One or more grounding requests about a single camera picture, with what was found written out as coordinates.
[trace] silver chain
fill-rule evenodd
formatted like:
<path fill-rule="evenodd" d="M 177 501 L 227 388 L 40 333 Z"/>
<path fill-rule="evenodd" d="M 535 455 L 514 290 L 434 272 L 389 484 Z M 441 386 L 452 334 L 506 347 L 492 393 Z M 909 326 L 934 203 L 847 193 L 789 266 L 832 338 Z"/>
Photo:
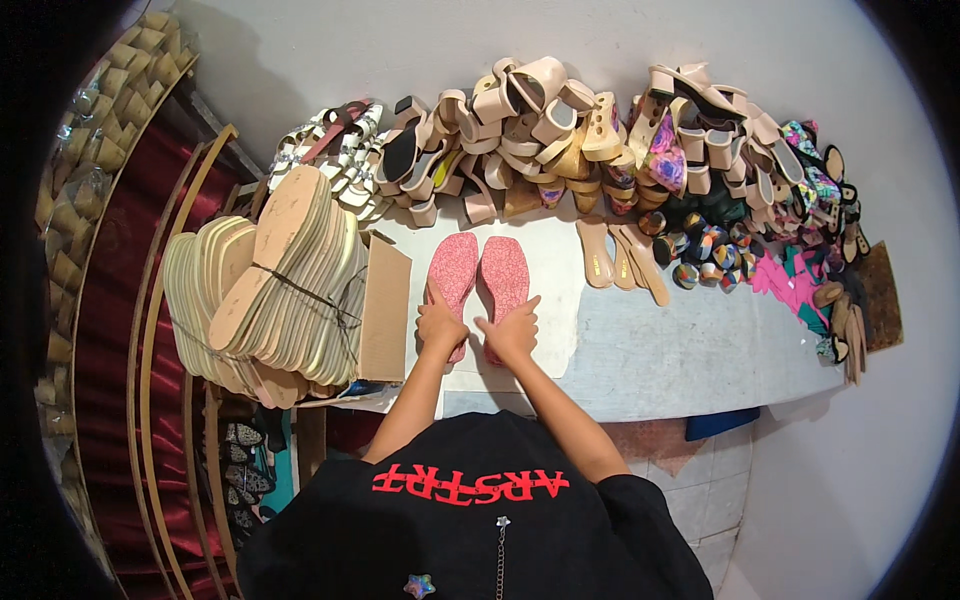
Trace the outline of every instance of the silver chain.
<path fill-rule="evenodd" d="M 500 528 L 500 543 L 496 548 L 496 600 L 503 600 L 503 539 L 507 537 L 507 525 L 510 520 L 505 516 L 496 518 L 496 526 Z"/>

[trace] person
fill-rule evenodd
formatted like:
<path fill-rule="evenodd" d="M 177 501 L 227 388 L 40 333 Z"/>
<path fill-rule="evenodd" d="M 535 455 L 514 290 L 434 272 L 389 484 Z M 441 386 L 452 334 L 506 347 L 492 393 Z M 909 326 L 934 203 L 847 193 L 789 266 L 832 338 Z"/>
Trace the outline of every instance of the person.
<path fill-rule="evenodd" d="M 431 278 L 422 350 L 362 461 L 324 461 L 238 562 L 261 598 L 712 598 L 663 493 L 534 362 L 535 297 L 475 322 L 537 420 L 434 421 L 468 328 Z"/>

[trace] red satin cloth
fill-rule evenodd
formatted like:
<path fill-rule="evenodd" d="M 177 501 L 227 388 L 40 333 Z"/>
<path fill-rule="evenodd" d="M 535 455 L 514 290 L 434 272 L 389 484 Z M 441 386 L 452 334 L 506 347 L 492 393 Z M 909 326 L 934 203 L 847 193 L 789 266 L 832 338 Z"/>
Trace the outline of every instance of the red satin cloth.
<path fill-rule="evenodd" d="M 76 423 L 84 476 L 107 553 L 131 599 L 169 597 L 147 541 L 133 491 L 126 400 L 127 354 L 133 306 L 160 214 L 193 149 L 192 144 L 180 139 L 175 130 L 159 116 L 144 132 L 103 217 L 78 317 L 75 347 Z M 194 172 L 201 162 L 197 161 Z M 177 214 L 190 181 L 192 176 L 180 191 L 168 227 Z M 215 164 L 204 181 L 183 230 L 196 231 L 223 205 L 233 185 L 238 182 L 240 180 L 235 173 L 223 165 Z M 165 244 L 166 239 L 161 243 L 161 250 Z M 154 277 L 161 257 L 162 252 L 159 252 L 154 264 Z M 142 321 L 146 320 L 149 301 L 148 294 Z M 143 329 L 141 323 L 138 351 L 141 353 Z M 139 363 L 137 373 L 138 391 Z M 184 369 L 177 356 L 173 328 L 164 302 L 156 324 L 151 383 L 151 432 L 156 480 L 164 521 L 178 562 L 194 598 L 202 600 L 217 598 L 218 595 L 204 561 L 187 496 L 183 451 L 183 377 Z M 194 398 L 200 401 L 203 396 Z M 136 438 L 139 442 L 139 394 L 136 405 Z M 202 454 L 202 423 L 197 423 L 198 420 L 199 413 L 194 418 L 195 424 L 200 425 L 195 429 L 194 445 Z M 143 475 L 142 448 L 139 456 Z M 146 479 L 143 480 L 143 490 L 151 515 Z M 229 591 L 230 578 L 224 552 L 203 484 L 200 498 L 206 537 Z M 174 590 L 179 592 L 156 532 L 156 524 L 153 525 L 160 557 L 170 573 Z"/>

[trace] red text print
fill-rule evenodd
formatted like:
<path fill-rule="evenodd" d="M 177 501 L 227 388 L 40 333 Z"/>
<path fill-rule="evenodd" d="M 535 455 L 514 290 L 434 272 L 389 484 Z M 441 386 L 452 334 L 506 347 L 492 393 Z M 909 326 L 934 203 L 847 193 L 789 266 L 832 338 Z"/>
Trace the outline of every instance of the red text print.
<path fill-rule="evenodd" d="M 436 467 L 413 465 L 413 472 L 400 472 L 400 464 L 390 465 L 390 470 L 373 477 L 374 492 L 406 492 L 428 500 L 469 506 L 470 504 L 493 504 L 506 498 L 514 502 L 534 499 L 534 490 L 542 489 L 538 495 L 556 498 L 560 488 L 569 488 L 570 482 L 564 479 L 563 471 L 554 471 L 553 477 L 547 477 L 542 468 L 522 470 L 520 473 L 505 472 L 477 477 L 473 485 L 466 485 L 464 474 L 453 471 L 449 479 L 438 479 Z"/>

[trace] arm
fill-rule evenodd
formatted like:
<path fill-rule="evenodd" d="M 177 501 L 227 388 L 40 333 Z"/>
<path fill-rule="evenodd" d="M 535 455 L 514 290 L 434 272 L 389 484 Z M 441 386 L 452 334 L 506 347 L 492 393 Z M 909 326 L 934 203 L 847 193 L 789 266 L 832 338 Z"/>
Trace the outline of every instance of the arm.
<path fill-rule="evenodd" d="M 540 421 L 584 477 L 597 483 L 611 475 L 629 474 L 630 469 L 607 433 L 530 356 L 537 344 L 537 315 L 533 310 L 539 303 L 539 296 L 528 300 L 497 326 L 483 319 L 475 322 L 520 382 Z"/>
<path fill-rule="evenodd" d="M 450 312 L 433 277 L 428 277 L 426 284 L 434 303 L 418 308 L 417 334 L 423 348 L 400 395 L 373 436 L 370 451 L 363 459 L 368 463 L 382 461 L 433 424 L 446 361 L 469 333 L 467 326 Z"/>

